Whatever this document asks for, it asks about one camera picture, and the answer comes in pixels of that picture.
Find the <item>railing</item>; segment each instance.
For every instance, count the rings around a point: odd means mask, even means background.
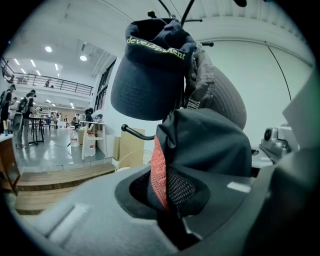
[[[1,69],[4,79],[12,84],[47,87],[84,95],[91,95],[93,89],[93,87],[82,83],[72,82],[45,75],[13,72],[13,70],[3,59],[1,59]]]

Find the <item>wooden step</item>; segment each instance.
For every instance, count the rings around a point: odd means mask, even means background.
[[[17,187],[21,192],[70,188],[114,171],[115,167],[111,163],[104,163],[73,170],[24,172],[17,183]]]
[[[20,191],[14,208],[21,215],[38,215],[55,202],[63,198],[75,187],[66,187],[43,191]]]

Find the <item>red mesh lining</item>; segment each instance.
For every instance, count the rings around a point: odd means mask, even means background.
[[[159,199],[165,211],[169,212],[166,188],[166,159],[157,136],[154,137],[154,150],[151,158],[150,179],[156,197]]]

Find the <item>backpack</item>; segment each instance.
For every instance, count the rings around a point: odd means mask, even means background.
[[[16,111],[21,112],[22,114],[26,114],[28,112],[28,105],[29,105],[29,100],[26,97],[24,97],[20,101]]]
[[[1,96],[0,96],[0,106],[3,108],[6,104],[6,98],[7,98],[7,94],[8,92],[6,90],[4,90],[2,93],[1,93]]]

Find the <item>gray floor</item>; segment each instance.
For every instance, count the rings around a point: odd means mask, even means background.
[[[60,166],[104,159],[104,153],[96,147],[94,156],[81,160],[82,147],[67,147],[70,142],[70,133],[69,129],[52,129],[51,133],[49,130],[44,133],[45,142],[40,142],[38,145],[30,144],[29,148],[17,149],[14,147],[18,166]]]

